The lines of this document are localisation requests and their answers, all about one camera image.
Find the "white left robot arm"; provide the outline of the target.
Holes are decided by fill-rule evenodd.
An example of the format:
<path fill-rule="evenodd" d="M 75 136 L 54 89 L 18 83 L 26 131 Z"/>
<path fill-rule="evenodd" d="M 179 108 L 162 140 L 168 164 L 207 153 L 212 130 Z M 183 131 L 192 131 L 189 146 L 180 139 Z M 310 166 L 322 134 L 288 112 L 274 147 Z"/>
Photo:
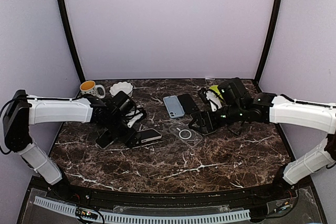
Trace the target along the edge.
<path fill-rule="evenodd" d="M 133 125 L 146 117 L 146 111 L 138 108 L 123 91 L 104 102 L 90 94 L 77 98 L 46 98 L 18 90 L 1 109 L 1 116 L 6 154 L 20 155 L 48 184 L 54 185 L 53 191 L 61 200 L 69 201 L 74 197 L 74 189 L 65 182 L 61 169 L 37 146 L 29 127 L 50 122 L 98 124 L 106 130 L 98 139 L 101 148 L 115 141 L 132 148 L 141 137 Z"/>

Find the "black phone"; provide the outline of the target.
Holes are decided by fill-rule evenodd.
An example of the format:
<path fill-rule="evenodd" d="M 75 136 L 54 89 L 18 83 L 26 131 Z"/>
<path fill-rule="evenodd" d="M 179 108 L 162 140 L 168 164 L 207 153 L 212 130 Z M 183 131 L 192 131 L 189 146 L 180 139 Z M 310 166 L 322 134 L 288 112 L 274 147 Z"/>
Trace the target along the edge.
<path fill-rule="evenodd" d="M 192 114 L 199 111 L 199 108 L 190 94 L 185 93 L 177 96 L 183 110 L 186 114 Z"/>

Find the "clear magsafe phone case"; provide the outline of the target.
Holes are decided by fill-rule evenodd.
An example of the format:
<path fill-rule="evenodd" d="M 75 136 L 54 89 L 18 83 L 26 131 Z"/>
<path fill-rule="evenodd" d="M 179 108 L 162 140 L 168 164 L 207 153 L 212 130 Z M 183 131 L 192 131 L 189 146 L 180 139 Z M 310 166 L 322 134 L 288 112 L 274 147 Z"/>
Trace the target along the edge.
<path fill-rule="evenodd" d="M 203 137 L 200 134 L 182 123 L 172 124 L 169 127 L 169 131 L 191 148 L 196 147 L 203 140 Z"/>

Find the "light blue phone case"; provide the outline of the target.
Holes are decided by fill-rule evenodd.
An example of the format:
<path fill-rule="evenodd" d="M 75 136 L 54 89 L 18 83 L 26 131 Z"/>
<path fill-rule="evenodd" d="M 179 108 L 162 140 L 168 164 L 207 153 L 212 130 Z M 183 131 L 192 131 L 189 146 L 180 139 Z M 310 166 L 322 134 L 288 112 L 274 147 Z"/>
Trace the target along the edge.
<path fill-rule="evenodd" d="M 163 98 L 169 117 L 172 119 L 181 118 L 185 115 L 182 105 L 177 96 L 171 95 Z"/>

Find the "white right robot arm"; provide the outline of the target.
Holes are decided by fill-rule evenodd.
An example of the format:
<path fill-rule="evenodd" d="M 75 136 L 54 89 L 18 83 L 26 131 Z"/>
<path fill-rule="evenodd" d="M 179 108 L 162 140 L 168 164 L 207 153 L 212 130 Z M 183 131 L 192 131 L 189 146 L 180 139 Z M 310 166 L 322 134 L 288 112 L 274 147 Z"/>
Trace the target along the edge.
<path fill-rule="evenodd" d="M 274 184 L 268 188 L 273 200 L 280 199 L 301 179 L 335 164 L 335 104 L 313 103 L 291 99 L 273 93 L 259 93 L 255 98 L 245 95 L 225 99 L 226 105 L 216 111 L 199 111 L 193 114 L 189 128 L 202 135 L 235 122 L 260 122 L 273 124 L 292 124 L 321 130 L 327 137 L 315 148 L 297 160 L 279 169 Z"/>

